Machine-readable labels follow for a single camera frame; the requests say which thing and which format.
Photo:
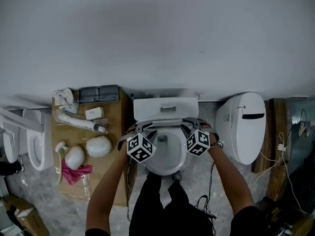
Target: black pants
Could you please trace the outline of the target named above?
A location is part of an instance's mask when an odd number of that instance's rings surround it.
[[[9,176],[18,173],[22,169],[19,162],[5,163],[0,162],[0,176]]]
[[[175,182],[165,209],[160,201],[161,176],[149,173],[136,202],[129,227],[130,236],[212,235],[211,221],[191,204],[182,186]]]

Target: fiducial marker cube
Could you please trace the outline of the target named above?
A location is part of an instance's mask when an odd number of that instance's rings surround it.
[[[187,152],[196,156],[201,156],[210,148],[210,139],[208,132],[196,130],[187,139]]]
[[[157,149],[140,133],[134,137],[129,137],[127,142],[127,154],[138,163],[143,163],[144,161],[148,160],[154,155]]]

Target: white wall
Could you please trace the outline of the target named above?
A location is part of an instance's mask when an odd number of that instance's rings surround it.
[[[0,0],[3,106],[107,84],[269,99],[314,78],[315,0]]]

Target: person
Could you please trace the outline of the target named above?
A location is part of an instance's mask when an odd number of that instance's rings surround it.
[[[199,120],[202,128],[211,128]],[[217,143],[210,134],[210,143]],[[128,163],[124,142],[119,154],[93,192],[87,210],[86,236],[109,236],[109,215],[117,186]],[[251,192],[243,176],[230,162],[221,147],[208,150],[215,162],[224,191],[232,206],[234,218],[231,236],[268,235],[267,225],[260,211],[254,206]],[[163,209],[159,189],[161,176],[149,173],[143,184],[129,226],[130,236],[141,235],[213,235],[212,223],[202,212],[189,204],[187,194],[181,186],[181,176],[173,175],[173,184],[168,191],[171,203]]]
[[[0,176],[10,176],[23,171],[24,165],[21,156],[18,156],[14,163],[0,162]]]

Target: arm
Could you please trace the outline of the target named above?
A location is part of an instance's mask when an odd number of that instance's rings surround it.
[[[96,228],[110,234],[109,213],[113,206],[119,180],[128,163],[126,151],[127,147],[124,142],[121,152],[93,192],[88,206],[86,230]]]
[[[210,135],[210,143],[216,143],[213,134]],[[224,191],[236,215],[241,209],[253,206],[252,194],[242,174],[231,163],[220,147],[209,149],[219,172]]]

